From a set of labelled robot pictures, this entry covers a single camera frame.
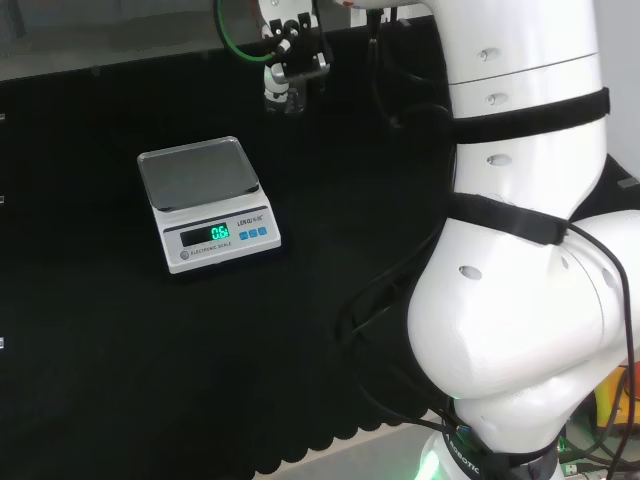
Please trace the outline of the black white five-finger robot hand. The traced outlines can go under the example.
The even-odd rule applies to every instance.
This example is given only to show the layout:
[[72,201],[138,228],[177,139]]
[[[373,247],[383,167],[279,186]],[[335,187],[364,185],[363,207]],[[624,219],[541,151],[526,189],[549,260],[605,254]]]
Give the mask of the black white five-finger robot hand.
[[264,67],[264,106],[271,114],[298,116],[307,106],[307,84],[305,81],[277,83],[272,69]]

